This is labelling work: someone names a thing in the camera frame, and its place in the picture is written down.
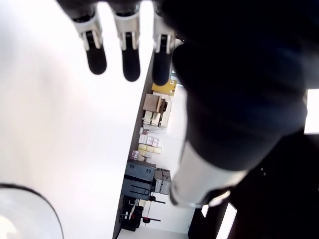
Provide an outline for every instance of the cardboard box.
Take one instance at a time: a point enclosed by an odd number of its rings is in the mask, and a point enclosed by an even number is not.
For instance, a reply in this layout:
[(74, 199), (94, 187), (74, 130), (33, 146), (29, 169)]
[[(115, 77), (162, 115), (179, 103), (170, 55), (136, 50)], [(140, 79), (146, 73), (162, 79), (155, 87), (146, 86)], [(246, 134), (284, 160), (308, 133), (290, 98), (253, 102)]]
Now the cardboard box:
[(146, 94), (143, 110), (151, 111), (151, 112), (158, 112), (160, 106), (160, 97)]
[(148, 139), (147, 139), (147, 141), (146, 141), (146, 144), (152, 146), (153, 140), (154, 140), (153, 137), (148, 136)]
[(139, 144), (139, 149), (146, 150), (147, 145), (146, 144)]
[(155, 147), (155, 148), (154, 148), (154, 153), (161, 153), (161, 148)]
[(147, 146), (147, 147), (146, 147), (146, 151), (153, 153), (153, 152), (154, 152), (154, 147), (152, 147), (152, 146)]

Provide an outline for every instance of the white box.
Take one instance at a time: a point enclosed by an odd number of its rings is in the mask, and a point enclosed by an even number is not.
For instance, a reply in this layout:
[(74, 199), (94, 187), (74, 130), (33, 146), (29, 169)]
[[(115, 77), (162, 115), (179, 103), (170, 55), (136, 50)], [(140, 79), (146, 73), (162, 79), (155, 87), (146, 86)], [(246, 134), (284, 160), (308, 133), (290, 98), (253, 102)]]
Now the white box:
[(148, 136), (147, 136), (147, 135), (145, 135), (145, 134), (140, 134), (139, 143), (146, 144), (147, 139), (148, 139)]
[(155, 138), (155, 139), (153, 140), (152, 146), (153, 146), (153, 147), (158, 147), (158, 146), (159, 146), (159, 143), (160, 143), (160, 140), (157, 139), (157, 138)]
[(153, 153), (151, 153), (151, 152), (145, 152), (145, 157), (146, 158), (152, 158), (153, 157)]
[(153, 137), (148, 136), (148, 139), (147, 139), (147, 141), (146, 141), (146, 144), (152, 146), (153, 140), (154, 140)]
[(161, 148), (154, 148), (154, 153), (161, 153)]

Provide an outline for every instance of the black fingertip pad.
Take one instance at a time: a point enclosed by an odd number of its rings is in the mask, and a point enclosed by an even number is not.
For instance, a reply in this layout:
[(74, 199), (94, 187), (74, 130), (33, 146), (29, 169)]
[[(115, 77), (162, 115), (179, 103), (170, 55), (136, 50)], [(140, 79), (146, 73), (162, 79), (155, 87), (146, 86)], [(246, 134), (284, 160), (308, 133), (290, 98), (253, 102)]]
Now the black fingertip pad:
[(86, 55), (89, 68), (93, 74), (101, 75), (105, 72), (107, 63), (103, 45), (101, 45), (100, 49), (91, 47), (90, 50), (86, 52)]
[(170, 64), (172, 54), (159, 52), (154, 54), (154, 63), (152, 77), (153, 81), (158, 86), (163, 86), (167, 83), (170, 76)]
[(139, 50), (127, 48), (122, 51), (123, 74), (130, 81), (136, 81), (140, 77), (140, 57)]

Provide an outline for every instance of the robotic hand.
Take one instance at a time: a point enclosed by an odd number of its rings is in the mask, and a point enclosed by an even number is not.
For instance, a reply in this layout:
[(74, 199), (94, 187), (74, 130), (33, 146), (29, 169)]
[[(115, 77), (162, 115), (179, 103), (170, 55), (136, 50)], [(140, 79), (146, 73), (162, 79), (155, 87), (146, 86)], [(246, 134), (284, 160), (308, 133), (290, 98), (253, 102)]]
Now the robotic hand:
[[(91, 71), (102, 74), (106, 58), (96, 1), (58, 0), (83, 39)], [(107, 2), (121, 40), (124, 75), (135, 81), (140, 1)], [(305, 72), (313, 76), (317, 70), (307, 52), (318, 41), (316, 11), (310, 10), (317, 6), (308, 2), (153, 1), (154, 82), (166, 83), (172, 58), (188, 92), (173, 204), (218, 205), (283, 136), (304, 126), (303, 96), (311, 81)], [(172, 56), (176, 32), (185, 44)]]
[[(98, 0), (58, 0), (73, 21), (83, 40), (88, 64), (93, 74), (102, 74), (107, 68), (102, 40), (102, 28), (97, 10)], [(118, 37), (121, 43), (123, 73), (128, 81), (140, 76), (139, 36), (140, 4), (138, 0), (109, 0)], [(161, 2), (154, 1), (154, 67), (153, 79), (164, 85), (169, 78), (171, 56), (175, 45), (175, 31), (161, 17)]]

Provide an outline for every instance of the yellow box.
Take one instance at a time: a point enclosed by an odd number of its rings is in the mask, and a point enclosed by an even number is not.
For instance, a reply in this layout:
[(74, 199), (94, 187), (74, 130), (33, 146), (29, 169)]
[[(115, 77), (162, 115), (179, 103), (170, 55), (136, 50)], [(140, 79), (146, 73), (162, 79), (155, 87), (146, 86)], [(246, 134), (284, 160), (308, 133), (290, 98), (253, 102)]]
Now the yellow box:
[(155, 148), (154, 148), (154, 153), (161, 153), (161, 148), (155, 147)]
[(159, 92), (161, 94), (169, 95), (169, 96), (174, 96), (175, 94), (175, 89), (176, 89), (176, 84), (177, 80), (171, 80), (169, 79), (167, 83), (163, 86), (158, 86), (153, 83), (152, 85), (152, 90)]
[(141, 155), (141, 156), (145, 156), (145, 153), (146, 153), (146, 151), (145, 151), (145, 150), (141, 150), (141, 149), (139, 149), (139, 152), (140, 152), (140, 155)]
[(153, 153), (154, 152), (154, 147), (153, 146), (147, 146), (146, 147), (146, 151)]
[(146, 150), (146, 147), (147, 147), (146, 144), (142, 144), (142, 143), (139, 144), (139, 149), (141, 150)]

